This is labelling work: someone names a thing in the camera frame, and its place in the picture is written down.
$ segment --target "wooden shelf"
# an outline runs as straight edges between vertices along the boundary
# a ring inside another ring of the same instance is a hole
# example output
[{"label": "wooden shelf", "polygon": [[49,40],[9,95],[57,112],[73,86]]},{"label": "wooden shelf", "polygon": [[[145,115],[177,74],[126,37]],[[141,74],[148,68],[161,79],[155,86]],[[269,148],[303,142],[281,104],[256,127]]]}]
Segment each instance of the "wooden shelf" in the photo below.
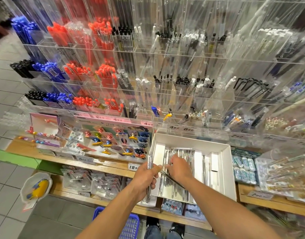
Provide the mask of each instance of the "wooden shelf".
[{"label": "wooden shelf", "polygon": [[[76,199],[76,200],[80,200],[80,201],[84,201],[84,202],[88,202],[88,203],[92,203],[92,204],[96,204],[96,205],[100,205],[100,206],[107,206],[109,204],[110,200],[108,200],[106,198],[101,198],[96,195],[92,195],[91,197],[85,197],[85,196],[73,193],[73,191],[70,189],[63,188],[62,187],[62,178],[63,177],[60,175],[52,175],[53,185],[49,192],[50,194],[59,196],[59,197]],[[203,228],[206,230],[212,229],[209,222],[207,222],[207,221],[200,221],[197,219],[188,218],[188,217],[184,217],[184,216],[178,216],[178,215],[174,215],[169,212],[166,212],[166,211],[162,211],[161,203],[157,203],[157,207],[144,207],[144,206],[136,205],[134,207],[134,209],[132,210],[132,213],[155,217],[155,218],[159,218],[159,219],[166,220],[166,221],[173,221],[173,222],[181,223],[184,225],[190,225],[190,226],[194,226],[194,227]]]},{"label": "wooden shelf", "polygon": [[134,172],[128,170],[128,162],[119,161],[119,160],[110,160],[104,157],[96,157],[96,159],[98,159],[100,164],[87,164],[80,161],[71,160],[68,158],[44,155],[38,151],[38,149],[35,146],[35,143],[27,142],[20,139],[14,139],[5,151],[9,153],[37,158],[41,160],[47,160],[47,161],[57,162],[71,166],[78,166],[85,169],[93,169],[104,173],[117,174],[130,178],[134,177]]},{"label": "wooden shelf", "polygon": [[247,196],[253,190],[255,190],[255,187],[252,185],[237,184],[237,194],[240,202],[305,216],[305,203],[288,200],[287,198],[278,195],[274,195],[271,200]]}]

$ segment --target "white box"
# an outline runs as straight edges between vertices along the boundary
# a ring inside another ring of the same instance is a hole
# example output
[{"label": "white box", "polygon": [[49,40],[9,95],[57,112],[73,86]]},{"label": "white box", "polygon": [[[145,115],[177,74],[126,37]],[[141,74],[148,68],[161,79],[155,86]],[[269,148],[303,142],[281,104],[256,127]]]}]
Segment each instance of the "white box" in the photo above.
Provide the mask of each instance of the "white box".
[{"label": "white box", "polygon": [[[178,137],[173,135],[166,135],[155,133],[151,149],[153,151],[153,163],[156,165],[163,164],[164,153],[166,148],[191,148],[195,149],[194,154],[194,177],[202,182],[202,155],[207,155],[211,160],[211,185],[212,188],[224,194],[225,196],[237,200],[234,174],[231,158],[230,145],[209,142],[204,140],[197,140],[186,137]],[[172,198],[172,186],[164,187],[163,193],[158,194],[160,186],[161,173],[157,179],[156,188],[151,191],[152,195],[178,200],[183,200],[182,196],[178,193],[177,196]],[[195,203],[192,196],[190,196],[188,203]]]}]

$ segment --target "plastic basket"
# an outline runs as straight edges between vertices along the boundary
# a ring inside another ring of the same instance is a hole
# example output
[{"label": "plastic basket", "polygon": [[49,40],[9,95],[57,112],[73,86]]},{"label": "plastic basket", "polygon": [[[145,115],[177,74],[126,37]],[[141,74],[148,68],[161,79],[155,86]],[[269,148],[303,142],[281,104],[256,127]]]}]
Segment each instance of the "plastic basket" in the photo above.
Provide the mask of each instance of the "plastic basket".
[{"label": "plastic basket", "polygon": [[[105,207],[97,207],[94,212],[93,220],[102,212]],[[122,230],[122,233],[119,236],[119,239],[136,239],[139,231],[139,217],[135,214],[130,214],[126,222],[125,227]]]}]

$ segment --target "sneaker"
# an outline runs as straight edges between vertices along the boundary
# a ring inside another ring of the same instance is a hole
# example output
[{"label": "sneaker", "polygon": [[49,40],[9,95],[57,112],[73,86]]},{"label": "sneaker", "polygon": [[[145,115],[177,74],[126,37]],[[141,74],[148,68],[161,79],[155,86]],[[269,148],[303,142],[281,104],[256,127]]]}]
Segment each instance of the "sneaker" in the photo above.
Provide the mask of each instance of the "sneaker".
[{"label": "sneaker", "polygon": [[185,236],[185,229],[186,229],[185,225],[173,222],[169,232],[172,231],[177,232],[178,235],[181,236],[181,239],[183,239],[183,237]]},{"label": "sneaker", "polygon": [[159,219],[147,216],[146,229],[148,229],[148,227],[150,227],[150,226],[158,226],[158,228],[160,230]]}]

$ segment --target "human arm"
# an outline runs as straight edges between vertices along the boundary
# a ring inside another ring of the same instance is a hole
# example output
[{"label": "human arm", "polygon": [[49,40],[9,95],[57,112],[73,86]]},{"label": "human arm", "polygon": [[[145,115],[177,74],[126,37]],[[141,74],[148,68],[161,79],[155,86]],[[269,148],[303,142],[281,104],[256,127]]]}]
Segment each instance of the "human arm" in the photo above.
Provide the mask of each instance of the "human arm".
[{"label": "human arm", "polygon": [[189,191],[220,238],[280,238],[257,215],[195,179],[185,159],[174,155],[171,162],[172,166],[166,165],[171,177]]},{"label": "human arm", "polygon": [[76,239],[118,238],[134,206],[146,196],[147,188],[155,188],[161,165],[147,169],[139,166],[133,180],[108,204],[108,206],[76,237]]}]

